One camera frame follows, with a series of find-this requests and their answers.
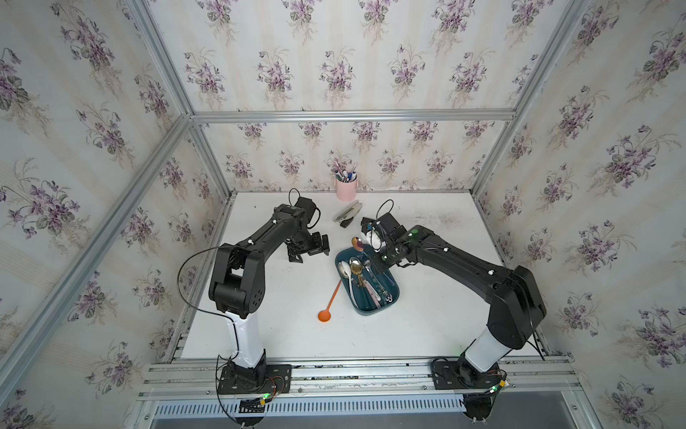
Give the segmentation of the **iridescent rainbow metal spoon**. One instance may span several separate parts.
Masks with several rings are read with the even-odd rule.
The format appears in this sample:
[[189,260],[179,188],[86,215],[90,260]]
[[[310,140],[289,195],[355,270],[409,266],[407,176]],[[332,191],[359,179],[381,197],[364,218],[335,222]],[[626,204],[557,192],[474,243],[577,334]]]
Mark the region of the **iridescent rainbow metal spoon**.
[[355,258],[359,259],[363,264],[371,264],[373,262],[373,257],[375,252],[371,245],[363,242],[359,237],[354,237],[351,240],[352,247],[355,250]]

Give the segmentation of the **steel spoon green handle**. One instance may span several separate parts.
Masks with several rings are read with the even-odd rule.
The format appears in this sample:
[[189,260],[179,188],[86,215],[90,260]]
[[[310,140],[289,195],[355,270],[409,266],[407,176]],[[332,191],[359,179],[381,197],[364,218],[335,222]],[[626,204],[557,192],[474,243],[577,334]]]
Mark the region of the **steel spoon green handle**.
[[383,300],[387,304],[391,304],[393,302],[393,296],[382,284],[380,277],[378,277],[378,275],[373,271],[370,260],[364,261],[364,268],[366,269],[367,273],[369,273],[372,283],[375,285],[377,291],[381,294]]

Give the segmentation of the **teal plastic storage box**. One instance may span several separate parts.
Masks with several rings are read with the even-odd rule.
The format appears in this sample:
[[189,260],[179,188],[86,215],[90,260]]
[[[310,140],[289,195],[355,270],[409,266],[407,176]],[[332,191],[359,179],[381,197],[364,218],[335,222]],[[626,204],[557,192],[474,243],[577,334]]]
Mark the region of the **teal plastic storage box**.
[[342,286],[355,311],[371,316],[396,303],[400,289],[389,271],[376,273],[370,255],[355,248],[342,250],[335,257]]

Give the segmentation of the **white plastic spoon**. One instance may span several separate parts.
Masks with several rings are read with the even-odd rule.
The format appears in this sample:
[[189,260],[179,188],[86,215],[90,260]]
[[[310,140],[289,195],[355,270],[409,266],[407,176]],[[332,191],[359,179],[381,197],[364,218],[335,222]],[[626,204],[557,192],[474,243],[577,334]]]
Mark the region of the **white plastic spoon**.
[[352,284],[352,271],[351,267],[348,264],[348,262],[345,261],[340,261],[338,263],[338,268],[339,272],[343,274],[344,278],[348,282],[348,295],[353,303],[353,306],[355,309],[359,309],[359,305],[357,304],[357,300],[355,298],[354,290],[353,290],[353,284]]

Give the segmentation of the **orange plastic spoon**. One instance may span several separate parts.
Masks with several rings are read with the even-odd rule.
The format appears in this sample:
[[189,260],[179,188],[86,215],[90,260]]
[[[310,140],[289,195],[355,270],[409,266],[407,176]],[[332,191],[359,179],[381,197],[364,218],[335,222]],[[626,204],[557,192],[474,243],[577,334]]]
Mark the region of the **orange plastic spoon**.
[[337,284],[337,286],[336,286],[334,292],[332,293],[332,296],[330,296],[330,299],[329,299],[329,302],[328,302],[326,308],[323,309],[323,310],[321,310],[321,311],[318,313],[317,319],[318,319],[319,322],[321,322],[321,323],[327,323],[327,322],[329,322],[329,321],[332,319],[332,313],[330,312],[330,309],[332,308],[332,304],[333,304],[334,300],[336,299],[336,297],[337,297],[337,295],[338,295],[338,292],[339,292],[339,290],[340,290],[340,288],[341,288],[341,285],[342,285],[342,281],[339,280],[339,282],[338,282],[338,284]]

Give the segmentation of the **steel spoon pink handle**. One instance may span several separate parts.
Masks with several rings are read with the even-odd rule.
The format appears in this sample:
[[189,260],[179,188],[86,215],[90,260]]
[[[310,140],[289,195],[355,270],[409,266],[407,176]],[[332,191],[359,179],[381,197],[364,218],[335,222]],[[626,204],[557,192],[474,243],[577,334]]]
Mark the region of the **steel spoon pink handle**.
[[373,284],[371,284],[368,280],[364,279],[364,286],[366,286],[366,289],[368,290],[368,293],[375,307],[377,309],[380,309],[382,307],[382,297],[376,291],[375,287],[373,287]]

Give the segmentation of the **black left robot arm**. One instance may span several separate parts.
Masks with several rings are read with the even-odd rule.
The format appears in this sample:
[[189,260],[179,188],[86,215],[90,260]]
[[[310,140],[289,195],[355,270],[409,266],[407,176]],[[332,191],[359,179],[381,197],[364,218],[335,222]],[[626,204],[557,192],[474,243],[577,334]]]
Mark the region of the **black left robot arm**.
[[328,236],[314,232],[310,225],[313,216],[320,214],[310,198],[299,198],[293,205],[281,204],[249,237],[217,249],[208,297],[235,335],[236,356],[232,363],[255,377],[266,366],[266,350],[255,316],[264,300],[266,262],[282,245],[291,263],[301,264],[303,255],[329,254]]

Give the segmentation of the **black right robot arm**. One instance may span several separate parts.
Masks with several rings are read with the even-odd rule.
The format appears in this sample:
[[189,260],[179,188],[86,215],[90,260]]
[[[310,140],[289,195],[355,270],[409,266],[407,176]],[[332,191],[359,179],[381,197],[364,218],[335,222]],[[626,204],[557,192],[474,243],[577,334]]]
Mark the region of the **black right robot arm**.
[[421,225],[410,230],[399,225],[390,231],[372,223],[364,239],[376,253],[373,267],[378,272],[391,266],[428,266],[489,304],[486,327],[461,356],[464,366],[475,373],[488,373],[509,352],[521,350],[547,315],[535,277],[523,266],[491,264]]

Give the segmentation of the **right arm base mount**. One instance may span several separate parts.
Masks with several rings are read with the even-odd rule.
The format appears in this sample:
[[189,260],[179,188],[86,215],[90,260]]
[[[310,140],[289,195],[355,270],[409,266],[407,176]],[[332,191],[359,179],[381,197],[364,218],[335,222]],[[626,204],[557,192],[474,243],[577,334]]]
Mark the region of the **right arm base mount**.
[[457,360],[436,357],[431,363],[431,370],[436,390],[482,390],[494,394],[507,385],[507,372],[498,364],[480,372],[463,356]]

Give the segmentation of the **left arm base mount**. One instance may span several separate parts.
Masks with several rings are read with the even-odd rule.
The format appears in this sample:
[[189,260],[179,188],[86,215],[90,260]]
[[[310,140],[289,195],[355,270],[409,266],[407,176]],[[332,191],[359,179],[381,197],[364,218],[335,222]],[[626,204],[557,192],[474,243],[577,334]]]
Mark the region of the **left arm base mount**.
[[223,366],[216,391],[220,395],[258,393],[288,393],[292,377],[291,365],[265,365],[242,368],[229,363]]

